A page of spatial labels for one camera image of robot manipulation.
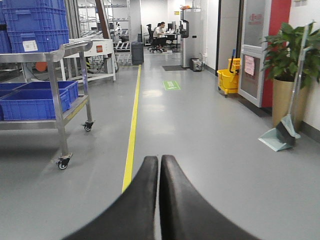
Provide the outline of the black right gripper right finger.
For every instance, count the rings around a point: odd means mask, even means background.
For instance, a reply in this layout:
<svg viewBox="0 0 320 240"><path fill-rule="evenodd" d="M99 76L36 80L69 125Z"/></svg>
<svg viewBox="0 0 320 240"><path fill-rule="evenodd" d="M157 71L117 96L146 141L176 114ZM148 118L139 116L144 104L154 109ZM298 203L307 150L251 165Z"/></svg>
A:
<svg viewBox="0 0 320 240"><path fill-rule="evenodd" d="M159 213L164 240L256 239L197 191L173 155L161 157Z"/></svg>

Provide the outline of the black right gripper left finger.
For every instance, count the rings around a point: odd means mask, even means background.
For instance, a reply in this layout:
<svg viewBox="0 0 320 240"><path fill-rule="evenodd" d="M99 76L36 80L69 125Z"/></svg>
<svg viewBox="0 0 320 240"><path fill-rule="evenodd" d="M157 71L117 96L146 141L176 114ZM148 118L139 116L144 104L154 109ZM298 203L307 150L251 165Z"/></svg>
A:
<svg viewBox="0 0 320 240"><path fill-rule="evenodd" d="M154 240L159 160L146 156L126 190L65 240Z"/></svg>

